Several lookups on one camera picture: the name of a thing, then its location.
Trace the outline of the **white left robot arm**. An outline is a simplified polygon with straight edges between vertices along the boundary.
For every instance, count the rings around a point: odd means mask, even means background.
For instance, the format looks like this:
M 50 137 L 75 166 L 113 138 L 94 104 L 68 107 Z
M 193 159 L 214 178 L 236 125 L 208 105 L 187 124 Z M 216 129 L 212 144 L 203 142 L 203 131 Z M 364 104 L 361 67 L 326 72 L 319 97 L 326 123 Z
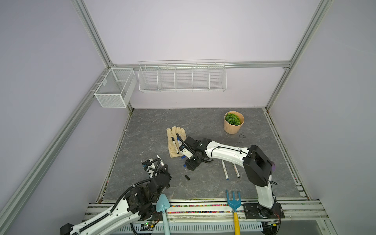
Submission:
M 110 235 L 127 224 L 151 218 L 156 211 L 153 204 L 169 188 L 171 178 L 167 164 L 153 169 L 150 178 L 130 186 L 112 207 L 80 224 L 63 225 L 60 234 Z

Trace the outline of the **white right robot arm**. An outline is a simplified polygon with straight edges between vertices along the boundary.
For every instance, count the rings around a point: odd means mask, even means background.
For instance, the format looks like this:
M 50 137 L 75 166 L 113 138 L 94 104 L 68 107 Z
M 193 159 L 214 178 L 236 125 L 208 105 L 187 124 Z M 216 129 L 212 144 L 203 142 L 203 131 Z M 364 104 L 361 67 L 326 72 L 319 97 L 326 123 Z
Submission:
M 210 139 L 195 140 L 187 137 L 181 141 L 179 150 L 187 157 L 187 169 L 194 171 L 201 163 L 211 164 L 215 159 L 227 161 L 244 168 L 248 180 L 255 185 L 258 202 L 246 206 L 247 218 L 285 218 L 281 204 L 273 193 L 272 180 L 275 164 L 256 145 L 235 147 Z

